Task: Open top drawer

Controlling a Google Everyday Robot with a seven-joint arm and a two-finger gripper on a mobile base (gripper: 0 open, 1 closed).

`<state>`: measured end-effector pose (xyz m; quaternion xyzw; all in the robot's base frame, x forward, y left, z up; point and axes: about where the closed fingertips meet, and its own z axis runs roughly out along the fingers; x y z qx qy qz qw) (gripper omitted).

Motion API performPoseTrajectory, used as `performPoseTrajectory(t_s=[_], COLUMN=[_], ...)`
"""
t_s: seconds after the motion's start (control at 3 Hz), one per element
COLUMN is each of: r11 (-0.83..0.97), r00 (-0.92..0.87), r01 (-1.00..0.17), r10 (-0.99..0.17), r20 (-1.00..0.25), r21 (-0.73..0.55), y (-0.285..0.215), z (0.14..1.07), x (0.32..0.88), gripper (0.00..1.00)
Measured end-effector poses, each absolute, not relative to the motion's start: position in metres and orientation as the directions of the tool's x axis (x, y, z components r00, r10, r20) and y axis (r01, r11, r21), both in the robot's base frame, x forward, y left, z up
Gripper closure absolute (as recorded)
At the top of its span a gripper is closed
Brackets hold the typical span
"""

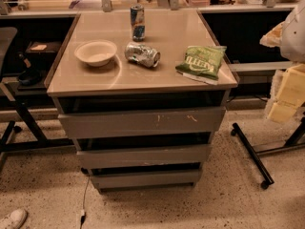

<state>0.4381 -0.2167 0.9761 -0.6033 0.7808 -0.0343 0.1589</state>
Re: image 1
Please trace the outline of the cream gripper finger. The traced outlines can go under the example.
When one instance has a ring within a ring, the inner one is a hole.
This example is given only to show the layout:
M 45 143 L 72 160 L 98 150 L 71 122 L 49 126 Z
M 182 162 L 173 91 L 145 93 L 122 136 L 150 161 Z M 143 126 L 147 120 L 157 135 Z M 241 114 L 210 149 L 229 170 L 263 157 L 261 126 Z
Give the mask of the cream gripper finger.
M 305 103 L 305 64 L 295 64 L 286 71 L 276 70 L 271 88 L 271 99 L 266 115 L 271 121 L 288 121 Z

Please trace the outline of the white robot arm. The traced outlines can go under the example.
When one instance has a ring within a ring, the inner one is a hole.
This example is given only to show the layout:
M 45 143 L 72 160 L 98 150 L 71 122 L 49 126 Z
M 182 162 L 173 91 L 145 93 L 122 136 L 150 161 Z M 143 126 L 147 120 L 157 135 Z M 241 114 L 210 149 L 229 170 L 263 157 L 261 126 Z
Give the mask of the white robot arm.
M 267 106 L 268 119 L 286 122 L 305 103 L 305 1 L 301 0 L 259 43 L 279 47 L 281 56 L 293 62 L 284 73 L 274 75 L 272 100 Z

